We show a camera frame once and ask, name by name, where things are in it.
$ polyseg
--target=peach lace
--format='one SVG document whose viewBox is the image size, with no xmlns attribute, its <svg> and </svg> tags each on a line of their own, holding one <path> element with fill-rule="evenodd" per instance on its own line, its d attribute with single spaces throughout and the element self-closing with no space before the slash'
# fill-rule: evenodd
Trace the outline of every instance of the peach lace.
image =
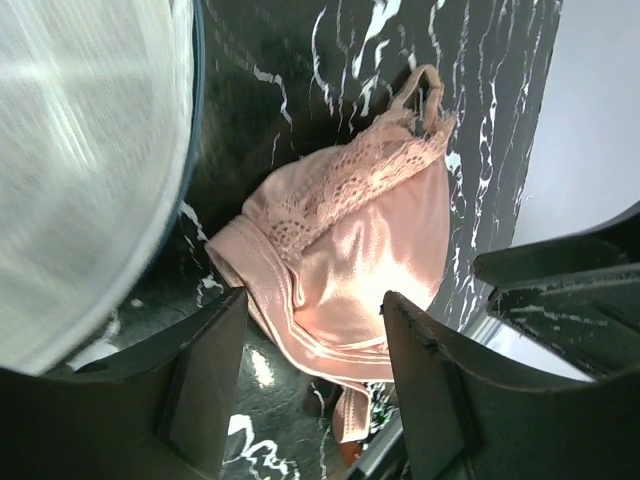
<svg viewBox="0 0 640 480">
<path fill-rule="evenodd" d="M 425 76 L 429 82 L 423 128 L 428 141 L 390 134 L 412 129 L 416 114 L 405 103 Z M 443 87 L 437 70 L 422 65 L 411 74 L 387 112 L 374 120 L 328 161 L 321 162 L 307 181 L 257 219 L 283 259 L 295 262 L 302 250 L 341 218 L 391 190 L 439 157 L 446 149 L 456 119 L 438 118 Z"/>
</svg>

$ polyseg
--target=grey wall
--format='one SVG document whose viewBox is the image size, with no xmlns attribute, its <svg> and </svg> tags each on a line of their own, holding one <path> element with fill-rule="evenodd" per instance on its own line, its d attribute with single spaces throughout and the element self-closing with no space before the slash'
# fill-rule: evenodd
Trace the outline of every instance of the grey wall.
<svg viewBox="0 0 640 480">
<path fill-rule="evenodd" d="M 514 245 L 597 225 L 640 200 L 640 2 L 565 0 Z M 586 377 L 501 327 L 488 346 Z"/>
</svg>

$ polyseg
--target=satin bra cup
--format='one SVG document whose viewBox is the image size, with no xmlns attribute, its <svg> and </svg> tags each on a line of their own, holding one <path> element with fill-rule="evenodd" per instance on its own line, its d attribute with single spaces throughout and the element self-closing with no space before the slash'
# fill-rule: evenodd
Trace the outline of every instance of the satin bra cup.
<svg viewBox="0 0 640 480">
<path fill-rule="evenodd" d="M 425 135 L 416 136 L 405 103 L 423 77 Z M 333 419 L 339 442 L 368 434 L 364 383 L 393 381 L 379 315 L 385 292 L 426 309 L 444 272 L 444 154 L 456 118 L 439 117 L 442 94 L 435 68 L 416 68 L 371 127 L 273 172 L 206 246 L 225 280 L 247 288 L 251 316 L 286 358 L 344 387 Z"/>
</svg>

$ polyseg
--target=black marble surface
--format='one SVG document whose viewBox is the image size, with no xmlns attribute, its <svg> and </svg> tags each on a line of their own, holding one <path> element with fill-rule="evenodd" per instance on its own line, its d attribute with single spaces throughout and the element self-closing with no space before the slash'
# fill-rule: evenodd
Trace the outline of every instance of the black marble surface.
<svg viewBox="0 0 640 480">
<path fill-rule="evenodd" d="M 269 172 L 348 142 L 425 62 L 438 66 L 444 107 L 460 117 L 446 157 L 449 260 L 430 310 L 463 326 L 488 294 L 471 276 L 473 259 L 511 242 L 562 2 L 202 1 L 206 104 L 193 182 L 164 251 L 114 311 L 104 341 L 126 348 L 219 295 L 206 239 Z M 336 394 L 250 325 L 222 478 L 341 478 Z"/>
</svg>

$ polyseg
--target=black object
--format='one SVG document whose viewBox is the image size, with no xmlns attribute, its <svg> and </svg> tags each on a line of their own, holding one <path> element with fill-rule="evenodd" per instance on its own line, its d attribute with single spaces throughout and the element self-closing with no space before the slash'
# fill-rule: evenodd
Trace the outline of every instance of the black object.
<svg viewBox="0 0 640 480">
<path fill-rule="evenodd" d="M 218 478 L 247 315 L 231 289 L 74 374 L 0 369 L 2 478 Z"/>
<path fill-rule="evenodd" d="M 396 412 L 347 471 L 347 480 L 395 480 L 407 463 L 402 421 Z"/>
<path fill-rule="evenodd" d="M 593 377 L 640 366 L 640 203 L 596 228 L 486 255 L 487 311 Z"/>
<path fill-rule="evenodd" d="M 595 383 L 548 374 L 392 292 L 384 320 L 412 478 L 638 478 L 640 369 Z"/>
</svg>

